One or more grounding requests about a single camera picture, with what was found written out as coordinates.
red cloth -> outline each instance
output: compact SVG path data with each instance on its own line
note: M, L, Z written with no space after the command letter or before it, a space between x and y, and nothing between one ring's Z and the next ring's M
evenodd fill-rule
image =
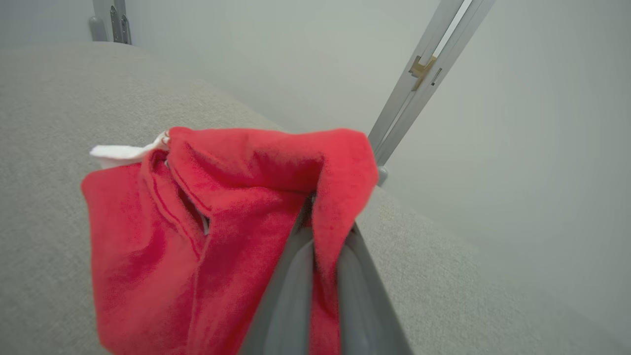
M81 185L101 343L115 354L236 354L317 188L310 353L339 354L336 260L377 182L366 136L169 133L169 152ZM207 236L195 208L210 219Z

